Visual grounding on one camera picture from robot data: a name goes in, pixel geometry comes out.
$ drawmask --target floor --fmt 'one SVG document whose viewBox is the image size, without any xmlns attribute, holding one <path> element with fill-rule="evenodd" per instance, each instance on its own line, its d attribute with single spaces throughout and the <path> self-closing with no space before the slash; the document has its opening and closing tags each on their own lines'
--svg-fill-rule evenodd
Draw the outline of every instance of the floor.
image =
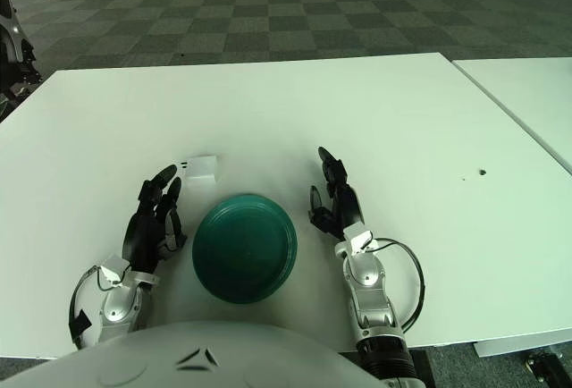
<svg viewBox="0 0 572 388">
<path fill-rule="evenodd" d="M 572 0 L 13 0 L 37 67 L 572 55 Z"/>
</svg>

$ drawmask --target robotic hand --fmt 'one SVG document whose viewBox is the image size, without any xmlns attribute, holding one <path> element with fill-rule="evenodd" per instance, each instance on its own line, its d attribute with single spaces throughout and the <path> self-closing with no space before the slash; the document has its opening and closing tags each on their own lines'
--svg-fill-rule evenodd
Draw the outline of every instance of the robotic hand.
<svg viewBox="0 0 572 388">
<path fill-rule="evenodd" d="M 313 186 L 310 222 L 341 240 L 335 254 L 343 259 L 352 331 L 362 368 L 385 382 L 395 379 L 395 386 L 425 387 L 417 379 L 403 330 L 385 293 L 385 271 L 373 252 L 379 249 L 377 240 L 364 225 L 358 197 L 347 184 L 348 174 L 343 163 L 325 148 L 320 147 L 318 154 L 323 162 L 332 210 L 322 206 L 320 193 Z"/>
<path fill-rule="evenodd" d="M 139 207 L 125 233 L 122 257 L 113 255 L 101 267 L 92 267 L 76 287 L 70 305 L 70 330 L 78 349 L 81 349 L 80 335 L 91 323 L 83 311 L 75 316 L 75 296 L 81 283 L 94 272 L 97 272 L 100 289 L 109 291 L 100 311 L 102 328 L 99 341 L 145 326 L 150 310 L 151 287 L 159 282 L 153 272 L 159 260 L 170 258 L 187 239 L 181 231 L 181 220 L 177 214 L 181 178 L 175 178 L 166 194 L 163 194 L 163 189 L 176 172 L 177 167 L 172 164 L 152 180 L 143 182 Z M 109 288 L 101 287 L 99 270 L 111 284 Z"/>
</svg>

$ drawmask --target teal frisbee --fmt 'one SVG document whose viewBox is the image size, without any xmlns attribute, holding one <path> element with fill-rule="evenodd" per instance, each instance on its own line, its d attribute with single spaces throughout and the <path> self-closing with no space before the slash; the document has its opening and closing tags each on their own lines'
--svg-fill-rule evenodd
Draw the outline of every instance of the teal frisbee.
<svg viewBox="0 0 572 388">
<path fill-rule="evenodd" d="M 203 286 L 230 303 L 253 303 L 286 281 L 298 243 L 292 221 L 268 198 L 242 195 L 213 208 L 193 241 L 193 266 Z"/>
</svg>

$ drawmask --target white tabletop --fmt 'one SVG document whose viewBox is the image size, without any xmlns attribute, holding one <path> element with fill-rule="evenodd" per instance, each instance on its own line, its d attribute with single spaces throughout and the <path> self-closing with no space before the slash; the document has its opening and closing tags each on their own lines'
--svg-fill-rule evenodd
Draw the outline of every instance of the white tabletop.
<svg viewBox="0 0 572 388">
<path fill-rule="evenodd" d="M 454 64 L 572 174 L 572 57 Z"/>
<path fill-rule="evenodd" d="M 152 324 L 257 321 L 352 349 L 334 240 L 307 220 L 309 186 L 324 192 L 320 145 L 346 165 L 367 225 L 423 265 L 410 346 L 571 326 L 572 179 L 442 56 L 66 71 L 0 124 L 0 355 L 72 351 L 73 287 L 121 252 L 142 181 L 204 154 L 220 157 L 221 176 L 183 189 L 189 236 L 214 203 L 254 192 L 290 215 L 297 261 L 270 298 L 230 305 L 198 283 L 189 240 L 157 269 Z M 403 318 L 415 269 L 381 252 Z M 79 297 L 88 342 L 101 300 L 91 280 Z"/>
</svg>

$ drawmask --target small white block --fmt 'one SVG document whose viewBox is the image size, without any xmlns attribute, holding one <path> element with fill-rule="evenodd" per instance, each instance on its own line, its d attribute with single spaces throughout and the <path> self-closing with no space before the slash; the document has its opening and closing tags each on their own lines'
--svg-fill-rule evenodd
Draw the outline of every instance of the small white block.
<svg viewBox="0 0 572 388">
<path fill-rule="evenodd" d="M 218 169 L 216 156 L 192 157 L 182 162 L 181 167 L 185 172 L 186 182 L 216 183 Z"/>
</svg>

